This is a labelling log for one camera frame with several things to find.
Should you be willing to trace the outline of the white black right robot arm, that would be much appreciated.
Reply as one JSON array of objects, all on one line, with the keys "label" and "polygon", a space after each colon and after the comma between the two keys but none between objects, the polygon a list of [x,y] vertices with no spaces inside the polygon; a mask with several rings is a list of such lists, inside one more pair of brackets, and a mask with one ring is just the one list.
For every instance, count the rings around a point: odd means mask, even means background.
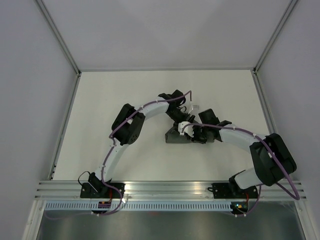
[{"label": "white black right robot arm", "polygon": [[252,168],[229,178],[228,192],[231,196],[239,198],[251,187],[271,187],[286,179],[291,190],[285,189],[285,192],[294,200],[300,199],[298,190],[290,178],[290,174],[297,170],[297,165],[279,134],[257,134],[230,121],[219,121],[211,109],[200,113],[199,116],[201,123],[179,124],[180,135],[187,135],[193,142],[207,143],[213,140],[228,143],[251,156]]}]

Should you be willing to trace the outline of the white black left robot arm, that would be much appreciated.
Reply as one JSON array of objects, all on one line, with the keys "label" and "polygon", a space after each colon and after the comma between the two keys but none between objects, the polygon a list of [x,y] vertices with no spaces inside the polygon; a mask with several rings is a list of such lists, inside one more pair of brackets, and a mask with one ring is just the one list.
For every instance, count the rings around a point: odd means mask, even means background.
[{"label": "white black left robot arm", "polygon": [[110,182],[113,178],[114,170],[120,161],[125,150],[132,145],[140,136],[144,123],[159,114],[167,114],[173,120],[185,114],[180,111],[180,106],[186,102],[186,96],[192,99],[192,91],[182,93],[175,90],[172,94],[162,93],[156,99],[147,102],[139,107],[130,104],[123,105],[116,119],[111,126],[109,139],[112,144],[106,157],[96,169],[89,174],[86,186],[82,187],[82,198],[107,198],[110,192],[118,192],[118,197],[122,197],[122,192]]}]

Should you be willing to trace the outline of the grey cloth napkin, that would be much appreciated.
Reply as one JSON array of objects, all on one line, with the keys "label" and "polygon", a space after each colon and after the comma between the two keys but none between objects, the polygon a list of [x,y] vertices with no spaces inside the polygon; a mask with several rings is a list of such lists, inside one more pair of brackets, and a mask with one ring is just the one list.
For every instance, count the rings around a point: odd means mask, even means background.
[{"label": "grey cloth napkin", "polygon": [[171,127],[165,133],[165,142],[167,144],[190,144],[190,143],[213,143],[216,139],[214,131],[209,130],[208,127],[193,126],[194,137],[187,135],[181,136],[178,132],[178,127]]}]

